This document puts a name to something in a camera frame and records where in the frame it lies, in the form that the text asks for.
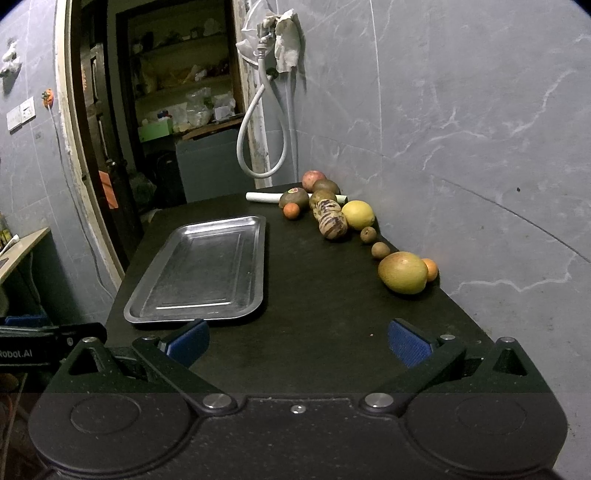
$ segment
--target blue object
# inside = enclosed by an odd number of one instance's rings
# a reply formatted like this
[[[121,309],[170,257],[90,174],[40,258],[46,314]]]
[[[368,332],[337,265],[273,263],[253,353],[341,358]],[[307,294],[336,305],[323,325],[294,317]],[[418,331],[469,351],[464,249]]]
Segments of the blue object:
[[[203,320],[187,324],[186,330],[165,343],[164,353],[184,367],[190,367],[209,347],[209,326]]]
[[[409,368],[418,365],[433,353],[431,343],[396,321],[388,325],[388,346]]]
[[[39,328],[51,325],[47,315],[22,315],[19,317],[6,317],[4,325],[9,327]]]

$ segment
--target red apple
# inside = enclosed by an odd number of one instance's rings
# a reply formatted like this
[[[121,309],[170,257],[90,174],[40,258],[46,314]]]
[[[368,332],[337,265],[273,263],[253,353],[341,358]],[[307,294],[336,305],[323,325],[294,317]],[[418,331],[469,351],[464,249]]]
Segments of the red apple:
[[[304,187],[304,190],[308,193],[312,193],[312,187],[314,186],[314,182],[316,180],[323,180],[326,178],[321,171],[318,170],[309,170],[304,173],[304,176],[301,178],[301,184]]]

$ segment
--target light switch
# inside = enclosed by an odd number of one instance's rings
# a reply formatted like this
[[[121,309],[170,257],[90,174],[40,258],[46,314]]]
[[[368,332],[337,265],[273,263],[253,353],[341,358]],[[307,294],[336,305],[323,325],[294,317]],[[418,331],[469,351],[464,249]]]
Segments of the light switch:
[[[26,102],[21,103],[21,123],[28,122],[35,117],[35,102],[33,97]]]
[[[22,123],[21,107],[20,105],[13,108],[6,114],[6,122],[8,124],[8,131],[11,132]]]

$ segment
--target screw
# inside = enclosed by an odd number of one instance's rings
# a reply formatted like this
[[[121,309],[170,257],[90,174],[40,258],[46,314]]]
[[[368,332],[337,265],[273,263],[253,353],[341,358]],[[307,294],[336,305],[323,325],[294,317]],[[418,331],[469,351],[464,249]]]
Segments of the screw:
[[[228,408],[232,404],[232,398],[225,393],[210,393],[203,399],[203,405],[211,410]]]
[[[394,403],[394,399],[387,393],[370,393],[365,397],[365,403],[373,408],[386,408]]]
[[[306,406],[305,405],[293,405],[290,408],[290,410],[292,413],[299,415],[300,413],[304,413],[306,411]]]

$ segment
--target dark table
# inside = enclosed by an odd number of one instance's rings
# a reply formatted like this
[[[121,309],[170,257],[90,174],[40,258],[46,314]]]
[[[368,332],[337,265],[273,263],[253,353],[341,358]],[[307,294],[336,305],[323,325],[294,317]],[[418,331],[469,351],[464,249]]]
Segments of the dark table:
[[[291,186],[266,189],[284,192]],[[267,219],[265,300],[240,322],[211,323],[207,353],[191,368],[230,393],[364,393],[405,370],[388,349],[388,323],[403,318],[438,336],[467,344],[491,340],[437,285],[419,295],[389,291],[377,275],[371,247],[358,234],[329,242],[310,212],[298,221],[277,205],[247,202],[243,194],[219,197],[156,214],[128,268],[107,320],[108,346],[139,336],[164,336],[128,323],[123,309],[169,234],[188,223],[243,215]]]

